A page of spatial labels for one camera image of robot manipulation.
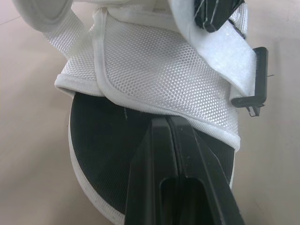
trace white mesh fabric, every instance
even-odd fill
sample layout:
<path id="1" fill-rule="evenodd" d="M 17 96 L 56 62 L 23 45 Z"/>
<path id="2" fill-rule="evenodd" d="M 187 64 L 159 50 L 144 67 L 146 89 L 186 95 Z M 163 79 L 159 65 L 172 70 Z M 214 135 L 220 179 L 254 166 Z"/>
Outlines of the white mesh fabric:
<path id="1" fill-rule="evenodd" d="M 72 52 L 72 57 L 55 81 L 58 89 L 71 96 L 76 91 L 93 96 L 104 96 L 96 81 L 92 35 L 93 27 L 81 40 L 78 40 L 76 51 Z"/>
<path id="2" fill-rule="evenodd" d="M 119 22 L 108 15 L 104 60 L 105 73 L 98 74 L 96 69 L 97 81 L 111 101 L 150 113 L 184 116 L 196 121 L 192 125 L 199 130 L 239 148 L 237 111 L 229 102 L 230 83 L 211 69 L 180 34 Z M 152 109 L 133 107 L 124 99 L 119 102 L 120 95 Z"/>

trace black plastic buckle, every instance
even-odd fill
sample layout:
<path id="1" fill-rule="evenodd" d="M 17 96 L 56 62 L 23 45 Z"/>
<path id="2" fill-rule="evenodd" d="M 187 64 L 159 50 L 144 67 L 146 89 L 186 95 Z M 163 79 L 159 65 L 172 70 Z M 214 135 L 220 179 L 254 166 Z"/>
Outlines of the black plastic buckle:
<path id="1" fill-rule="evenodd" d="M 215 32 L 229 19 L 244 0 L 194 0 L 198 27 Z"/>
<path id="2" fill-rule="evenodd" d="M 247 108 L 251 117 L 259 116 L 260 108 L 267 99 L 268 50 L 265 47 L 253 49 L 256 53 L 255 95 L 231 100 L 236 108 Z"/>

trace white webbing strap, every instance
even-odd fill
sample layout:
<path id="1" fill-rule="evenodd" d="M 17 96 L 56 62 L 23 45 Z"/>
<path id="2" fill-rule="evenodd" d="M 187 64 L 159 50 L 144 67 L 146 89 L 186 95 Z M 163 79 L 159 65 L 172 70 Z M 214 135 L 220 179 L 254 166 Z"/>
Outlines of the white webbing strap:
<path id="1" fill-rule="evenodd" d="M 88 31 L 84 24 L 71 9 L 55 31 L 44 33 L 48 41 L 67 59 L 75 53 L 81 40 L 87 35 Z"/>

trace floor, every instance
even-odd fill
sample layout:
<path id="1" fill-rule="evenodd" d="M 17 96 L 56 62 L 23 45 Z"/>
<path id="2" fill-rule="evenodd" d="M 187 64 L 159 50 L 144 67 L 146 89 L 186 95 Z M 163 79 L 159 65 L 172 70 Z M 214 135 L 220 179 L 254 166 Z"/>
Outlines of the floor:
<path id="1" fill-rule="evenodd" d="M 248 42 L 269 49 L 268 100 L 240 113 L 233 193 L 247 225 L 300 223 L 300 1 L 248 0 Z M 73 10 L 91 25 L 92 5 Z M 107 225 L 74 175 L 72 99 L 54 88 L 65 58 L 0 1 L 0 223 Z"/>

